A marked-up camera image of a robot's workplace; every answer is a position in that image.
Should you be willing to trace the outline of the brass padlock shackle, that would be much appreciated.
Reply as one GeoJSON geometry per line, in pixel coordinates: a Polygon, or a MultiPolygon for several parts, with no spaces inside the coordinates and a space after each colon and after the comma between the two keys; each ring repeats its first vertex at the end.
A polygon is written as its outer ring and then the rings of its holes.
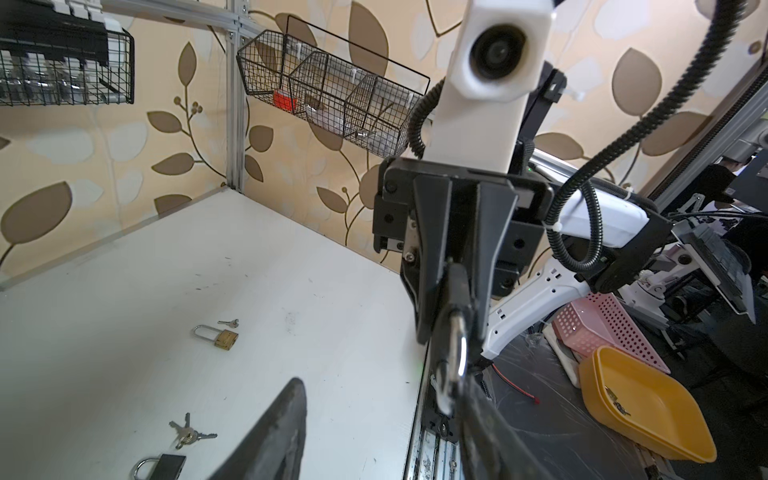
{"type": "Polygon", "coordinates": [[[191,333],[196,338],[212,343],[216,348],[229,351],[239,338],[236,331],[238,327],[238,319],[218,321],[216,326],[197,325],[192,328],[191,333]]]}

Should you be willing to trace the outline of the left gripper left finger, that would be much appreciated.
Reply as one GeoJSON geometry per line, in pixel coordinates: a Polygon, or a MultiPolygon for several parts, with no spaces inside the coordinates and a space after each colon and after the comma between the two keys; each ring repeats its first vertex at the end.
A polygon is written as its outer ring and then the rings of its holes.
{"type": "Polygon", "coordinates": [[[210,479],[298,479],[307,412],[305,385],[294,377],[210,479]]]}

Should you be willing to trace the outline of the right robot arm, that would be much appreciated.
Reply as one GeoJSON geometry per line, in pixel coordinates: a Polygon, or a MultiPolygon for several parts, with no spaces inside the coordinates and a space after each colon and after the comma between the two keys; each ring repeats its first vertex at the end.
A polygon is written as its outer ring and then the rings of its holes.
{"type": "Polygon", "coordinates": [[[647,114],[552,187],[512,173],[526,105],[540,81],[556,17],[552,1],[472,1],[446,77],[413,109],[409,158],[390,157],[374,196],[374,247],[402,255],[416,336],[442,362],[489,346],[488,316],[502,272],[519,272],[545,239],[555,262],[581,274],[605,248],[626,248],[650,214],[599,202],[593,177],[670,120],[709,76],[741,21],[719,1],[681,78],[647,114]]]}

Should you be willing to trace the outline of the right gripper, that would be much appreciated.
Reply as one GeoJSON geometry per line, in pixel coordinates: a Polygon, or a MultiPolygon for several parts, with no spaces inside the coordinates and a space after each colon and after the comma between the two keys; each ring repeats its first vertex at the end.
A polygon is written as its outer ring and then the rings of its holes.
{"type": "Polygon", "coordinates": [[[450,263],[464,265],[469,275],[472,335],[486,335],[490,297],[508,294],[530,265],[552,197],[548,183],[532,174],[409,158],[382,163],[374,195],[374,249],[402,256],[402,274],[418,300],[419,344],[432,336],[450,263]]]}

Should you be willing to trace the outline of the black padlock with keys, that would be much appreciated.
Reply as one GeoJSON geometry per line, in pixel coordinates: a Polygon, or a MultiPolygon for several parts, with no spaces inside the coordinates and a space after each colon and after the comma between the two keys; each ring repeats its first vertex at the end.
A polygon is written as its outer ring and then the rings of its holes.
{"type": "Polygon", "coordinates": [[[459,418],[463,413],[475,307],[465,266],[450,263],[442,279],[430,340],[430,385],[436,408],[445,416],[459,418]]]}

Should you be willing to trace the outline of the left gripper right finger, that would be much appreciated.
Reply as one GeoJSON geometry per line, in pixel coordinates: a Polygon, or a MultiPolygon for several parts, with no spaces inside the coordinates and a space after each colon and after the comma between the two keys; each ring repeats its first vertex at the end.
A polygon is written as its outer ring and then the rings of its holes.
{"type": "Polygon", "coordinates": [[[465,479],[552,478],[475,380],[464,380],[455,416],[465,479]]]}

